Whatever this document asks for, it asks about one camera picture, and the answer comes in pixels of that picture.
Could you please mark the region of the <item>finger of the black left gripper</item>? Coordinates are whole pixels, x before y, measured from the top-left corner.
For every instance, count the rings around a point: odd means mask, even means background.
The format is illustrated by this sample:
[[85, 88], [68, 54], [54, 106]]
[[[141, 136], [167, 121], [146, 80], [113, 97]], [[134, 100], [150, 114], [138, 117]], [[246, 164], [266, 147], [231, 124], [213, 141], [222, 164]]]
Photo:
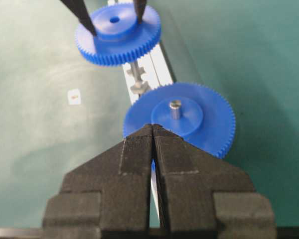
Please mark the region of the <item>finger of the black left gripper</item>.
[[97, 35], [83, 0], [61, 0], [61, 2], [78, 18], [79, 22], [92, 35]]
[[137, 15], [138, 24], [141, 24], [147, 6], [147, 0], [133, 0], [133, 5]]

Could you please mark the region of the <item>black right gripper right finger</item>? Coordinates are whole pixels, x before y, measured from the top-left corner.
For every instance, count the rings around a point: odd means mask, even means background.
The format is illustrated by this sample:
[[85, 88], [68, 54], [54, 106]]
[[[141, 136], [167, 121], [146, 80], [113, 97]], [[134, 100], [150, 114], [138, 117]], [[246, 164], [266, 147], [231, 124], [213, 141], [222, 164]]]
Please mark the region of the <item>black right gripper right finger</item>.
[[172, 239], [274, 239], [275, 215], [242, 169], [152, 127], [160, 220]]

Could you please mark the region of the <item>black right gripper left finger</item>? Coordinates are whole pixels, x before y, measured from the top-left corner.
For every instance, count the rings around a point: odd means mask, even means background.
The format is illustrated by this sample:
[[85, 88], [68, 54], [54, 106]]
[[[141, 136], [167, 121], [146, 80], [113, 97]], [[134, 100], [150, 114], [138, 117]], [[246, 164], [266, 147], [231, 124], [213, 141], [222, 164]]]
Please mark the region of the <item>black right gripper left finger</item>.
[[150, 217], [152, 126], [68, 172], [46, 206], [44, 239], [145, 239]]

